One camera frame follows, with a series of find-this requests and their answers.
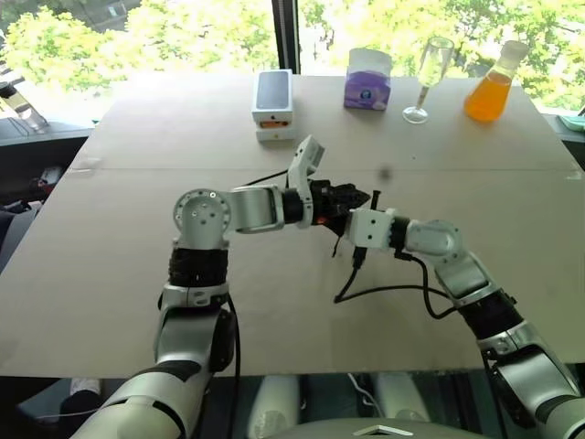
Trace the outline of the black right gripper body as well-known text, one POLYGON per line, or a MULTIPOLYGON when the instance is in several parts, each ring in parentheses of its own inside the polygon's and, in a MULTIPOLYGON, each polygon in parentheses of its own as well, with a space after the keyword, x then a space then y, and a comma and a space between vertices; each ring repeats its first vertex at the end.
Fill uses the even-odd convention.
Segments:
POLYGON ((326 216, 325 226, 337 237, 344 236, 348 222, 351 220, 350 210, 330 213, 326 216))

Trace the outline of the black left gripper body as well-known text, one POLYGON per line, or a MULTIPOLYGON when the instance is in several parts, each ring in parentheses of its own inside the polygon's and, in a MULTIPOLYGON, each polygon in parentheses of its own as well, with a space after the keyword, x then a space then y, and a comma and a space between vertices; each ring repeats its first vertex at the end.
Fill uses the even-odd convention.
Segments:
POLYGON ((336 189, 326 179, 312 180, 310 191, 313 201, 313 225, 325 225, 327 222, 338 219, 341 210, 336 197, 336 189))

